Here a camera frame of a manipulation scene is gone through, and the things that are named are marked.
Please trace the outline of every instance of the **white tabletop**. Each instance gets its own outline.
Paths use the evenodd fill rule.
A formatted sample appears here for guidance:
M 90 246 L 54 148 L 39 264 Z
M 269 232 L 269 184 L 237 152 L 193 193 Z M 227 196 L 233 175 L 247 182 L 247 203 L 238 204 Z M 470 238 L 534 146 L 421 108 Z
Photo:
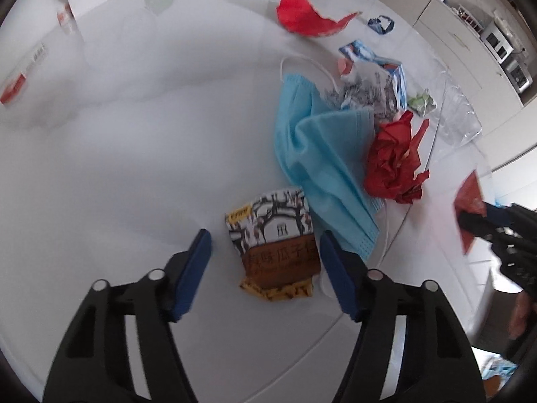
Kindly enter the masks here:
M 144 0 L 114 0 L 82 20 L 82 35 L 57 26 L 42 39 L 47 58 L 0 110 L 0 348 L 36 396 L 92 282 L 136 281 L 203 227 L 213 256 L 192 311 L 173 325 L 199 401 L 331 401 L 359 325 L 320 282 L 313 298 L 284 303 L 242 292 L 224 213 L 288 185 L 272 145 L 283 57 L 309 56 L 335 74 L 338 48 L 361 39 L 433 95 L 441 65 L 377 0 L 311 0 L 337 19 L 364 12 L 315 40 L 278 25 L 278 1 L 174 0 L 156 16 Z M 366 26 L 378 15 L 395 20 L 393 32 Z M 16 54 L 1 66 L 15 66 Z M 291 70 L 329 86 L 307 63 Z M 473 169 L 490 196 L 488 166 L 473 144 L 435 140 L 436 129 L 420 146 L 431 170 L 424 198 L 411 209 L 387 203 L 370 265 L 400 282 L 437 280 L 470 329 L 484 282 L 469 263 L 489 254 L 462 255 L 452 204 Z M 139 361 L 134 370 L 138 382 Z

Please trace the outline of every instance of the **red paper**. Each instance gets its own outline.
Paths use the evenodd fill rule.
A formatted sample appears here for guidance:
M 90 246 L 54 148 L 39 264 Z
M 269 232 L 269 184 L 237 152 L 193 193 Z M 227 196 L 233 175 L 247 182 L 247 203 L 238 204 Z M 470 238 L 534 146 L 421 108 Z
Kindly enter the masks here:
M 483 195 L 477 180 L 477 174 L 473 171 L 464 181 L 455 198 L 455 214 L 458 216 L 462 211 L 469 214 L 487 215 L 487 207 L 483 202 Z M 466 230 L 459 229 L 462 238 L 462 247 L 465 254 L 470 250 L 470 246 L 474 241 L 474 235 Z
M 407 111 L 398 121 L 380 125 L 367 155 L 363 186 L 369 195 L 409 204 L 422 197 L 422 183 L 429 178 L 429 171 L 416 177 L 414 173 L 421 165 L 418 146 L 429 120 L 423 120 L 412 138 L 412 117 Z
M 340 21 L 322 18 L 308 0 L 280 0 L 276 8 L 278 21 L 291 33 L 303 36 L 330 36 L 341 32 L 358 12 Z
M 4 89 L 2 96 L 0 96 L 0 103 L 7 104 L 13 100 L 18 95 L 25 82 L 26 77 L 24 77 L 23 74 L 19 74 L 17 80 L 7 85 L 7 87 Z

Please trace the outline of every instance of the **microwave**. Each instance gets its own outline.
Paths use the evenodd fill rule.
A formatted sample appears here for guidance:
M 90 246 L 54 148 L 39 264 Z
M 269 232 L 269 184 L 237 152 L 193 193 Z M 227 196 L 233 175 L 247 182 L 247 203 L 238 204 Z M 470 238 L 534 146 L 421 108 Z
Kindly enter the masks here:
M 513 52 L 513 47 L 494 21 L 481 33 L 481 40 L 498 63 L 504 63 Z
M 533 83 L 533 78 L 527 66 L 515 58 L 511 59 L 503 68 L 519 94 L 522 94 Z

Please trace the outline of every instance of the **mask ear loop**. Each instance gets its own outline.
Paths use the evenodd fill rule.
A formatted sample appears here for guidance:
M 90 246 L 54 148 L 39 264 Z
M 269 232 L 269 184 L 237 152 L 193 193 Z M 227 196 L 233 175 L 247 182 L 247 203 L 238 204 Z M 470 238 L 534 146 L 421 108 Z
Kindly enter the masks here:
M 287 57 L 284 57 L 281 62 L 280 62 L 280 81 L 283 83 L 284 81 L 284 62 L 288 59 L 302 59 L 302 60 L 307 60 L 309 63 L 313 64 L 313 66 L 317 67 L 318 69 L 320 69 L 329 79 L 330 81 L 332 82 L 332 85 L 334 86 L 334 89 L 336 91 L 339 91 L 339 88 L 336 84 L 336 80 L 334 79 L 334 77 L 332 76 L 332 74 L 330 74 L 330 72 L 325 68 L 323 67 L 319 62 L 317 62 L 316 60 L 313 60 L 311 57 L 307 57 L 307 56 L 287 56 Z

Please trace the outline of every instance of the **surgical mask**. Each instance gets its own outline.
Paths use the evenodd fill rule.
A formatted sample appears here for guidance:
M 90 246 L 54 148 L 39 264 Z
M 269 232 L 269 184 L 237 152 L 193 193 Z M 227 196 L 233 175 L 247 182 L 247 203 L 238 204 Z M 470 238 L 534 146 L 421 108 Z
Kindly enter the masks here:
M 328 71 L 312 63 L 337 88 Z M 281 73 L 275 130 L 278 162 L 289 181 L 304 189 L 323 227 L 365 261 L 379 234 L 374 215 L 382 207 L 382 200 L 369 197 L 362 186 L 364 160 L 374 137 L 373 115 L 331 109 L 310 80 L 299 74 L 283 76 L 283 68 Z

